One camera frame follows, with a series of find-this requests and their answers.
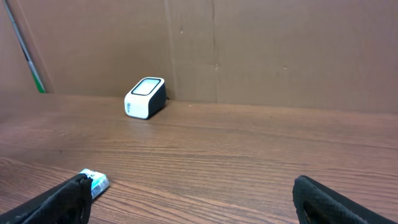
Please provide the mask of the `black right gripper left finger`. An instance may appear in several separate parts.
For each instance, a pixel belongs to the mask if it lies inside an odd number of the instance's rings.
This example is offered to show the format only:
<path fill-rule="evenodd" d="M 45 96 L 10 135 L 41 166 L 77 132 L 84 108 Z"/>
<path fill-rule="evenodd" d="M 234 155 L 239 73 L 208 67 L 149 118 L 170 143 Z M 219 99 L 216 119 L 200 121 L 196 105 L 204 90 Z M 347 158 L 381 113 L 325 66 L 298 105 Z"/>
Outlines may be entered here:
<path fill-rule="evenodd" d="M 87 224 L 91 214 L 93 179 L 77 174 L 1 215 L 1 223 Z"/>

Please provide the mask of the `teal tissue pack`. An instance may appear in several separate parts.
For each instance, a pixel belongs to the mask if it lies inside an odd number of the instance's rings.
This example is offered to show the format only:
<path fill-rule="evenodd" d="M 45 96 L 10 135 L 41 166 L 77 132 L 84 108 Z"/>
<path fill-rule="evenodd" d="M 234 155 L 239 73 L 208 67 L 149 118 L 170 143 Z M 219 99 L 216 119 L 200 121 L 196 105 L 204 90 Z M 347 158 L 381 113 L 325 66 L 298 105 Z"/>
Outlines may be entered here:
<path fill-rule="evenodd" d="M 109 187 L 109 179 L 103 173 L 90 169 L 83 169 L 80 171 L 80 173 L 85 174 L 88 178 L 92 179 L 91 196 L 93 200 L 95 200 Z"/>

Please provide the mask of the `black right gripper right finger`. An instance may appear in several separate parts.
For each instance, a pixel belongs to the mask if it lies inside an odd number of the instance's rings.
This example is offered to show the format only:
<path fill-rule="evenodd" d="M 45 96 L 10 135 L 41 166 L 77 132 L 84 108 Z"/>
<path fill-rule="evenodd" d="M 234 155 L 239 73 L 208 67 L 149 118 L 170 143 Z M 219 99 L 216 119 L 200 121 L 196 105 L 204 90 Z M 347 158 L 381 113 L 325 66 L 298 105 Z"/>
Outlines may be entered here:
<path fill-rule="evenodd" d="M 295 179 L 292 194 L 300 224 L 397 224 L 306 175 Z"/>

